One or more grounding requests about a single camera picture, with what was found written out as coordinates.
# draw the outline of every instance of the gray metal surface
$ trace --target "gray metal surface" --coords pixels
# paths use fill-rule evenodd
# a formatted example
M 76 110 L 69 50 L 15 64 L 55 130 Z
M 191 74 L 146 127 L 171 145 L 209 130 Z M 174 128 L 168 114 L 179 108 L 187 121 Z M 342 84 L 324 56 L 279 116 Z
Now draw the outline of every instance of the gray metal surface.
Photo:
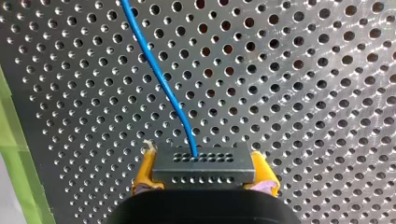
M 396 2 L 133 1 L 197 144 L 267 155 L 303 223 L 395 223 Z M 117 1 L 1 1 L 0 62 L 58 223 L 104 223 L 143 138 L 187 146 Z
M 152 169 L 154 182 L 166 189 L 241 189 L 254 182 L 254 166 L 246 144 L 200 147 L 192 158 L 181 147 L 159 147 Z

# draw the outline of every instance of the yellow clip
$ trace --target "yellow clip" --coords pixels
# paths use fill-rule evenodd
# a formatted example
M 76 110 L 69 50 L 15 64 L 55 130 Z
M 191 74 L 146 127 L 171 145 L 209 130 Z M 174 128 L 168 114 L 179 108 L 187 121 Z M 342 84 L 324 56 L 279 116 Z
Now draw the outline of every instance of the yellow clip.
M 254 169 L 256 170 L 255 180 L 252 184 L 244 185 L 245 189 L 250 189 L 256 184 L 259 184 L 262 181 L 269 180 L 276 182 L 276 187 L 272 188 L 271 192 L 274 197 L 277 196 L 277 192 L 280 188 L 280 182 L 276 178 L 274 171 L 271 169 L 271 166 L 267 163 L 264 156 L 260 153 L 260 151 L 253 151 L 251 154 L 251 159 L 253 160 Z
M 146 151 L 143 163 L 140 166 L 139 172 L 137 173 L 136 180 L 132 184 L 132 193 L 136 186 L 139 184 L 148 185 L 154 189 L 164 189 L 163 183 L 154 183 L 151 180 L 151 170 L 154 165 L 155 156 L 157 155 L 157 150 L 150 146 L 150 149 Z

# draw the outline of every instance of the green surface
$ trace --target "green surface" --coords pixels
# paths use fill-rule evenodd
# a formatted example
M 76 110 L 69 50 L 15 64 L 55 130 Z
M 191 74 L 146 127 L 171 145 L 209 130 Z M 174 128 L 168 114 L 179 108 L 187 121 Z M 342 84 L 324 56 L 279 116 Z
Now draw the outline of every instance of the green surface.
M 0 68 L 0 153 L 27 223 L 55 223 Z

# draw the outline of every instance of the perforated metal sheet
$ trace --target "perforated metal sheet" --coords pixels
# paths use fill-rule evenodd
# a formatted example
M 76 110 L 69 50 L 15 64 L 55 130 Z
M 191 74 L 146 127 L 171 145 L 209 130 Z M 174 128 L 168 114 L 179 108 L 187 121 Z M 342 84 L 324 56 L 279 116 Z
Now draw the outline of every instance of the perforated metal sheet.
M 197 143 L 264 152 L 303 223 L 396 223 L 396 2 L 133 1 Z M 104 223 L 144 138 L 187 147 L 117 1 L 1 1 L 1 64 L 58 223 Z

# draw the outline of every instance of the hole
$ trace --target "hole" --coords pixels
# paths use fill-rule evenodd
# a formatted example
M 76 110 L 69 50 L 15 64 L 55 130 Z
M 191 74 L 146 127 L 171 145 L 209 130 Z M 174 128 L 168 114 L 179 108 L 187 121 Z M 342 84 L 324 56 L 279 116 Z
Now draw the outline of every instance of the hole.
M 395 16 L 387 16 L 387 24 L 391 24 L 395 22 Z
M 207 48 L 207 47 L 202 48 L 202 49 L 201 49 L 201 54 L 202 54 L 204 57 L 209 56 L 209 54 L 210 54 L 210 48 Z
M 293 43 L 295 46 L 301 46 L 304 44 L 304 38 L 301 36 L 297 36 L 294 38 Z
M 218 16 L 218 13 L 215 12 L 215 11 L 211 11 L 211 12 L 209 13 L 209 19 L 210 19 L 210 20 L 214 20 L 217 16 Z
M 355 38 L 355 33 L 351 32 L 351 31 L 347 31 L 344 33 L 344 40 L 345 41 L 351 41 Z
M 268 19 L 268 22 L 271 24 L 271 25 L 276 25 L 278 22 L 279 22 L 279 17 L 277 16 L 277 15 L 271 15 L 270 17 L 269 17 L 269 19 Z
M 353 58 L 352 56 L 346 55 L 342 59 L 343 64 L 352 64 L 353 63 Z
M 196 0 L 195 1 L 195 6 L 198 9 L 203 9 L 205 7 L 205 0 Z
M 224 54 L 231 54 L 233 52 L 233 46 L 231 45 L 224 45 L 223 53 Z
M 200 33 L 201 35 L 202 35 L 202 34 L 206 34 L 206 32 L 207 32 L 207 25 L 204 24 L 204 23 L 199 24 L 198 30 L 199 30 L 199 33 Z
M 293 63 L 293 67 L 297 70 L 302 69 L 304 67 L 304 62 L 301 60 L 297 60 Z
M 330 40 L 330 37 L 326 34 L 320 35 L 318 38 L 318 42 L 320 44 L 326 44 L 327 42 L 329 42 L 329 40 Z
M 178 36 L 183 36 L 183 35 L 186 34 L 186 29 L 185 29 L 183 26 L 178 26 L 178 27 L 176 28 L 176 34 L 177 34 Z
M 228 5 L 228 0 L 219 0 L 219 5 L 220 5 L 221 7 L 227 6 L 227 5 Z
M 370 37 L 373 39 L 379 38 L 381 36 L 381 30 L 374 28 L 370 31 Z
M 117 19 L 117 12 L 114 11 L 114 10 L 108 11 L 108 12 L 107 12 L 107 18 L 108 18 L 110 21 L 116 20 L 116 19 Z
M 256 45 L 253 42 L 247 42 L 246 44 L 246 50 L 251 52 L 256 48 Z
M 96 22 L 96 15 L 93 13 L 88 14 L 87 16 L 87 21 L 89 23 L 95 23 Z
M 353 16 L 355 13 L 358 11 L 358 9 L 355 6 L 348 6 L 346 7 L 346 15 L 347 16 Z
M 382 10 L 384 10 L 384 4 L 383 4 L 383 3 L 381 3 L 381 2 L 376 2 L 376 3 L 373 4 L 373 6 L 372 6 L 372 11 L 373 11 L 374 13 L 379 13 L 379 12 L 381 12 Z
M 256 94 L 259 90 L 257 89 L 257 87 L 255 87 L 255 86 L 250 86 L 249 88 L 248 88 L 248 93 L 250 94 L 250 95 L 254 95 L 254 94 Z
M 229 21 L 223 21 L 221 23 L 221 30 L 222 31 L 228 31 L 231 28 L 231 23 Z
M 329 18 L 330 17 L 330 10 L 329 9 L 327 9 L 327 8 L 323 8 L 320 12 L 319 12 L 319 17 L 321 18 L 321 19 L 327 19 L 327 18 Z
M 254 20 L 252 18 L 250 18 L 250 17 L 246 18 L 245 19 L 245 26 L 247 28 L 253 27 L 254 26 Z
M 257 11 L 259 13 L 263 13 L 265 11 L 265 5 L 258 5 L 257 6 Z
M 155 36 L 157 39 L 163 38 L 163 35 L 164 35 L 164 32 L 163 32 L 162 29 L 156 29 L 156 30 L 154 31 L 154 36 Z
M 272 39 L 269 45 L 271 49 L 277 49 L 279 47 L 279 41 L 277 39 Z
M 236 90 L 234 88 L 229 88 L 227 90 L 227 94 L 228 94 L 228 96 L 235 96 Z
M 302 21 L 304 19 L 304 13 L 301 11 L 298 11 L 298 12 L 294 13 L 293 18 L 297 22 Z
M 194 16 L 191 15 L 191 14 L 187 14 L 187 16 L 186 16 L 186 21 L 187 21 L 187 22 L 192 22 L 193 20 L 194 20 Z
M 213 71 L 212 71 L 212 69 L 206 68 L 206 69 L 204 70 L 204 77 L 205 77 L 205 78 L 210 78 L 210 77 L 212 77 L 212 76 L 213 76 Z
M 367 55 L 367 62 L 375 63 L 376 61 L 378 61 L 378 55 L 377 54 L 370 53 L 369 55 Z
M 173 9 L 175 12 L 180 12 L 181 9 L 183 9 L 183 5 L 181 5 L 180 2 L 174 2 L 174 3 L 172 4 L 172 9 Z

